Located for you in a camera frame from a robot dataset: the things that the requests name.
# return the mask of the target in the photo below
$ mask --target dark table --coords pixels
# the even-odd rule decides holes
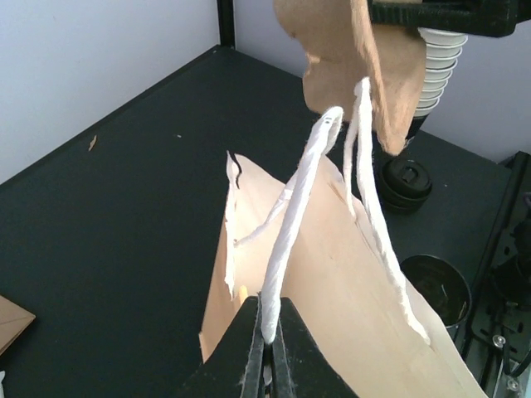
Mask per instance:
[[[7,398],[174,392],[201,363],[226,150],[285,181],[316,119],[300,79],[213,49],[0,186],[0,294],[37,316],[0,357]],[[466,273],[509,172],[425,133],[407,150],[436,186],[388,216],[397,253]]]

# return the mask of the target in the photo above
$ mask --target white cup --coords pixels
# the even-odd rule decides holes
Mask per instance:
[[[443,79],[450,79],[450,76],[452,74],[452,71],[457,66],[457,62],[459,60],[457,58],[454,59],[453,64],[448,66],[444,69],[431,69],[426,68],[426,75],[424,76],[424,80],[443,80]]]
[[[432,104],[431,106],[428,106],[425,108],[417,108],[413,117],[421,118],[421,117],[427,116],[439,104],[440,100],[441,100],[440,98],[437,98],[435,100],[435,103]]]
[[[422,91],[433,91],[438,89],[444,89],[448,85],[448,79],[442,80],[424,80]]]
[[[421,99],[420,101],[423,101],[423,100],[433,100],[433,99],[437,99],[437,98],[440,98],[442,96],[442,93],[445,92],[445,89],[437,89],[437,90],[424,90],[422,89],[422,92],[421,92]]]
[[[442,94],[444,93],[444,90],[439,90],[436,95],[430,95],[429,98],[420,98],[418,100],[417,109],[421,108],[429,108],[433,104],[437,103],[439,101],[439,98],[442,97]]]
[[[437,44],[438,46],[462,46],[468,39],[464,33],[438,31],[426,27],[421,27],[418,31],[426,43]]]
[[[426,55],[434,58],[446,58],[448,56],[460,56],[463,51],[463,45],[468,41],[465,36],[465,42],[453,46],[438,46],[437,44],[426,43]]]
[[[456,56],[448,56],[446,58],[434,58],[433,56],[426,57],[426,68],[427,69],[446,69],[454,65],[457,57],[460,56],[460,53]]]

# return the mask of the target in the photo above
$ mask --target bag handle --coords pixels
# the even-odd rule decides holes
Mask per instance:
[[[343,149],[343,179],[345,182],[345,199],[351,215],[356,218],[352,199],[353,145],[358,136],[358,156],[356,180],[377,243],[378,253],[392,285],[398,292],[400,304],[404,310],[407,323],[419,333],[427,344],[430,338],[426,329],[415,317],[406,291],[406,277],[400,270],[397,256],[392,249],[387,224],[380,207],[373,172],[373,106],[370,98],[369,78],[363,78],[354,89],[353,117],[348,127]],[[280,291],[290,257],[302,223],[304,211],[308,206],[309,195],[314,185],[320,159],[334,146],[341,123],[343,109],[333,107],[327,110],[314,125],[308,143],[300,159],[299,166],[285,185],[265,222],[248,236],[235,243],[235,247],[254,240],[285,209],[284,220],[265,272],[261,290],[262,323],[261,332],[266,344],[275,340],[276,326],[280,316]]]

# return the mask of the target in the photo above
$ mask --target white wall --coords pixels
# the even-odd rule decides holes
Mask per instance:
[[[0,183],[218,42],[216,0],[0,0]]]
[[[302,48],[279,26],[272,0],[234,0],[236,48],[302,75]],[[518,150],[531,153],[531,22],[512,36],[471,36],[441,104],[422,128],[499,161]]]

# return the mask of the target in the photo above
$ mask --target paper bag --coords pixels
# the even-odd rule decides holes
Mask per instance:
[[[345,109],[350,120],[351,88],[369,75],[373,85],[373,127],[382,148],[399,154],[421,96],[426,44],[417,31],[371,25],[366,0],[273,0],[286,33],[308,57],[304,99],[314,112]],[[418,2],[393,0],[387,2]]]
[[[35,315],[0,296],[0,355],[35,319]]]
[[[256,240],[234,248],[267,217],[283,184],[250,160],[229,158],[225,222],[200,334],[207,360],[246,296],[262,286],[282,216]],[[354,198],[345,204],[343,179],[324,158],[291,251],[282,295],[289,297],[332,368],[363,398],[484,397],[445,326],[408,285],[415,315],[428,330],[424,343],[403,319],[378,256],[367,215]],[[235,298],[226,284],[234,274]]]

